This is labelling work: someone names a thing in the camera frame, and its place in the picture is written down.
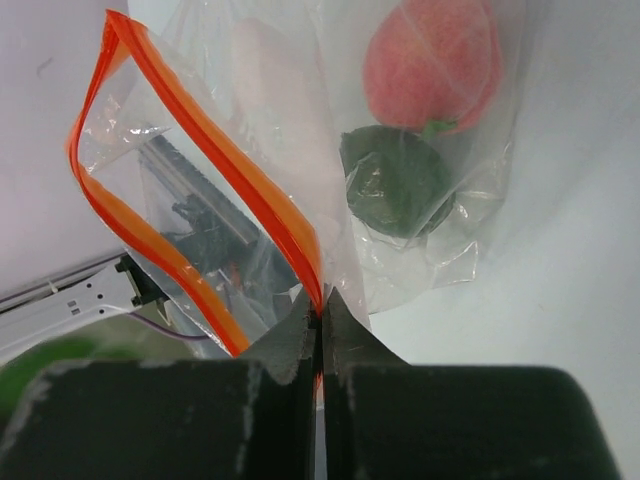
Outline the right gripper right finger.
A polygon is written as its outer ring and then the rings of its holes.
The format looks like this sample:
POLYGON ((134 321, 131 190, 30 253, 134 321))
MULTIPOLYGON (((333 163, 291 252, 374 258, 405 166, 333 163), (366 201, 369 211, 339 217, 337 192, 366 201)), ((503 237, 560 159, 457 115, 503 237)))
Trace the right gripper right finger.
POLYGON ((322 320, 332 479, 617 479, 594 409, 539 366, 415 366, 333 292, 322 320))

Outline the green avocado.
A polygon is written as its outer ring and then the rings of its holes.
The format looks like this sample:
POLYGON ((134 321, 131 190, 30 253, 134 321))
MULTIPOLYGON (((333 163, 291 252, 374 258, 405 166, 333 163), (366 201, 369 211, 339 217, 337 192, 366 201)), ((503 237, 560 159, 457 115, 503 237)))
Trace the green avocado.
POLYGON ((453 210, 452 174, 418 135, 371 125, 341 135, 351 212, 374 231, 412 239, 435 230, 453 210))

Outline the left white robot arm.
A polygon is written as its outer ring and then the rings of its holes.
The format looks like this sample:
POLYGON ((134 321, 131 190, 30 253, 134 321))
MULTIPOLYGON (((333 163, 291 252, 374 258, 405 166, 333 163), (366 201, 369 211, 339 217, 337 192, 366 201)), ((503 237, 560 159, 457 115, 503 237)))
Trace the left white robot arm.
POLYGON ((165 299, 128 255, 67 271, 1 298, 1 362, 43 341, 165 299))

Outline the green bell pepper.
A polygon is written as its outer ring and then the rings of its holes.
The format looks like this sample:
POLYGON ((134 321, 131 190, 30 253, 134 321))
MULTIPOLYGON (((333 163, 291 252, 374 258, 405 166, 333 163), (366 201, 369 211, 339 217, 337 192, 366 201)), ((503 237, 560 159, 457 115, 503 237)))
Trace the green bell pepper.
POLYGON ((1 367, 1 415, 8 416, 14 410, 26 386, 51 364, 105 357, 105 349, 81 337, 59 338, 27 350, 1 367))

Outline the clear orange zip bag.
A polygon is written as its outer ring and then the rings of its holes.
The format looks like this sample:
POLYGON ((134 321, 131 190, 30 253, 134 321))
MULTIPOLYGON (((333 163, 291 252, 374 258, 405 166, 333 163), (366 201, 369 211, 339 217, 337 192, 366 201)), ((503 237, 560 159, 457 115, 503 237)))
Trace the clear orange zip bag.
POLYGON ((412 132, 452 174, 456 200, 427 235, 380 234, 353 215, 341 135, 369 111, 369 42, 402 1, 172 1, 161 33, 105 14, 67 149, 89 205, 171 309, 232 355, 300 294, 338 292, 367 322, 475 278, 481 230, 510 171, 522 1, 489 1, 504 74, 479 122, 412 132))

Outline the pink peach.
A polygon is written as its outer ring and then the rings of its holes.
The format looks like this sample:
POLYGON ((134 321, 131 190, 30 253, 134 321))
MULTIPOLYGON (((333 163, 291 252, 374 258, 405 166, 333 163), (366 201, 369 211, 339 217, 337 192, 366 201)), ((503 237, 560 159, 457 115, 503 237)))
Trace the pink peach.
POLYGON ((457 133, 479 122, 503 74, 491 2, 402 1, 369 42, 362 82, 379 123, 457 133))

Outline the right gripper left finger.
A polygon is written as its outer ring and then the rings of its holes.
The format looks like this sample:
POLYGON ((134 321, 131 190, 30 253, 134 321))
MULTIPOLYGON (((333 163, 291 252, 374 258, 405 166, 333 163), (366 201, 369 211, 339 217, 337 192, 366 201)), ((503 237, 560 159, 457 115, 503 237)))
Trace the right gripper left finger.
POLYGON ((307 295, 225 360, 73 360, 40 373, 1 440, 5 479, 310 479, 317 318, 307 295))

